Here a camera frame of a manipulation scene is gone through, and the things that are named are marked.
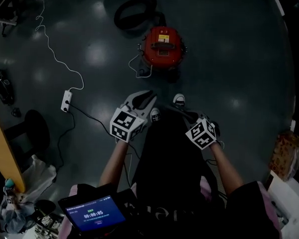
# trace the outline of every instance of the white sneaker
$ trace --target white sneaker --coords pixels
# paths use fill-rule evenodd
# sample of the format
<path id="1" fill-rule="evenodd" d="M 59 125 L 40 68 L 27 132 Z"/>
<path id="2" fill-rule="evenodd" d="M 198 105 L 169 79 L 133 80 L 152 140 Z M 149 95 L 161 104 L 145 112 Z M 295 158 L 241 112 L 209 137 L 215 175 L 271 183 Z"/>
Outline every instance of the white sneaker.
<path id="1" fill-rule="evenodd" d="M 150 112 L 150 121 L 155 122 L 160 120 L 160 112 L 158 108 L 153 108 Z"/>
<path id="2" fill-rule="evenodd" d="M 183 94 L 176 94 L 173 103 L 182 107 L 185 107 L 185 97 Z"/>

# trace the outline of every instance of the tablet screen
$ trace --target tablet screen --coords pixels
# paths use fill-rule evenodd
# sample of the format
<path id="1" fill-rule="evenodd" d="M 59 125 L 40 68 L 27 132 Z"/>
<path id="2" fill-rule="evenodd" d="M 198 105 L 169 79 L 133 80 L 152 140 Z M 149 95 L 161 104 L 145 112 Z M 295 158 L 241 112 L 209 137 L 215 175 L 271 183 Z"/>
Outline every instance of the tablet screen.
<path id="1" fill-rule="evenodd" d="M 125 221 L 111 196 L 65 210 L 81 231 L 95 230 Z"/>

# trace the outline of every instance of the dark gray floor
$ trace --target dark gray floor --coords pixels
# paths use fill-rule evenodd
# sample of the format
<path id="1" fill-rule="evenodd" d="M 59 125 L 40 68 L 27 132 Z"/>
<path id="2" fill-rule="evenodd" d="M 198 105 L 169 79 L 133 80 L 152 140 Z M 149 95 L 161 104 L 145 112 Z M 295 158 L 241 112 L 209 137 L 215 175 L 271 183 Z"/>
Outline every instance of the dark gray floor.
<path id="1" fill-rule="evenodd" d="M 167 25 L 188 46 L 174 84 L 156 74 L 136 79 L 128 67 L 141 37 L 127 36 L 113 23 L 125 1 L 46 0 L 50 45 L 85 80 L 84 90 L 73 90 L 72 103 L 108 126 L 115 108 L 133 92 L 155 90 L 160 104 L 183 93 L 188 107 L 218 121 L 225 152 L 244 180 L 264 180 L 275 138 L 290 123 L 294 91 L 287 34 L 273 0 L 157 0 Z M 23 114 L 36 109 L 45 117 L 51 144 L 44 159 L 59 166 L 57 139 L 72 125 L 71 116 L 60 110 L 63 93 L 81 82 L 54 61 L 43 29 L 35 32 L 41 2 L 7 38 L 0 35 L 0 68 L 8 68 Z M 43 196 L 53 201 L 67 196 L 73 184 L 97 185 L 115 145 L 97 122 L 72 112 L 76 128 L 61 143 L 65 165 Z M 0 102 L 3 128 L 22 120 L 9 113 Z M 133 143 L 139 154 L 144 138 Z M 209 150 L 203 154 L 210 157 Z M 133 157 L 131 175 L 136 165 Z M 120 189 L 126 186 L 123 177 Z"/>

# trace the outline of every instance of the sticker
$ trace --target sticker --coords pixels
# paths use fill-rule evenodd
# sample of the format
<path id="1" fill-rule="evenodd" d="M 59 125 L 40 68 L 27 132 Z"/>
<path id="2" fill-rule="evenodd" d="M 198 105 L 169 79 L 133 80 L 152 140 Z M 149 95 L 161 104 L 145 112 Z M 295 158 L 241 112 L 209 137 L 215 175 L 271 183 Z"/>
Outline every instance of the sticker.
<path id="1" fill-rule="evenodd" d="M 216 138 L 216 133 L 214 127 L 206 120 L 207 129 L 209 132 L 212 133 L 212 135 Z"/>
<path id="2" fill-rule="evenodd" d="M 169 39 L 169 35 L 160 34 L 158 36 L 159 39 Z"/>
<path id="3" fill-rule="evenodd" d="M 120 114 L 113 121 L 114 124 L 120 125 L 126 129 L 130 129 L 135 121 L 135 117 L 129 115 L 125 112 L 120 112 Z"/>
<path id="4" fill-rule="evenodd" d="M 214 140 L 207 134 L 202 134 L 198 139 L 195 140 L 195 143 L 201 148 L 205 148 L 207 145 L 211 144 Z"/>
<path id="5" fill-rule="evenodd" d="M 123 141 L 126 141 L 128 137 L 128 133 L 114 125 L 112 125 L 112 134 L 115 135 L 115 137 L 122 139 Z"/>
<path id="6" fill-rule="evenodd" d="M 191 138 L 196 138 L 197 136 L 199 136 L 202 132 L 204 131 L 204 126 L 203 123 L 200 122 L 198 124 L 196 124 L 196 126 L 194 126 L 190 132 L 191 132 Z"/>

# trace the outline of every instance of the power strip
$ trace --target power strip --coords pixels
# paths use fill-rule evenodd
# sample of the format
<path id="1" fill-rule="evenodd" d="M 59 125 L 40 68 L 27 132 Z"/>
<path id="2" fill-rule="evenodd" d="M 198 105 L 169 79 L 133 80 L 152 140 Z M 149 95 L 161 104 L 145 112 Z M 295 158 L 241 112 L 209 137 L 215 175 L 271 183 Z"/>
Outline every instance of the power strip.
<path id="1" fill-rule="evenodd" d="M 64 111 L 65 113 L 67 113 L 69 111 L 71 98 L 72 98 L 72 92 L 70 92 L 68 90 L 64 91 L 61 110 Z"/>

